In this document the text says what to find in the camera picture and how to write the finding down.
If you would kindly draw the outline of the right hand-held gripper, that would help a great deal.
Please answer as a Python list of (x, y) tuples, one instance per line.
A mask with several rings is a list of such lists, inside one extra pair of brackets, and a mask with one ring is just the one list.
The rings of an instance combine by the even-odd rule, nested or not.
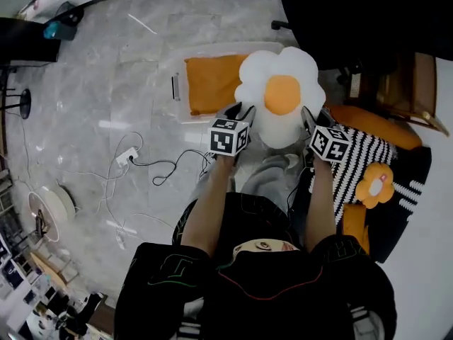
[(327, 107), (323, 107), (316, 120), (311, 111), (303, 106), (301, 117), (304, 129), (311, 136), (309, 149), (325, 162), (342, 164), (345, 162), (352, 142), (342, 131), (334, 129), (337, 122)]

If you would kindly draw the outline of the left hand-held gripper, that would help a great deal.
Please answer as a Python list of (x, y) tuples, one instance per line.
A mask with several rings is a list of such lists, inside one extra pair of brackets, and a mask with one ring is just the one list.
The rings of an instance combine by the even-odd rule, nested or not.
[(256, 107), (251, 106), (241, 121), (235, 120), (241, 112), (242, 102), (235, 102), (220, 109), (208, 129), (210, 154), (237, 157), (248, 145), (249, 131), (256, 116)]

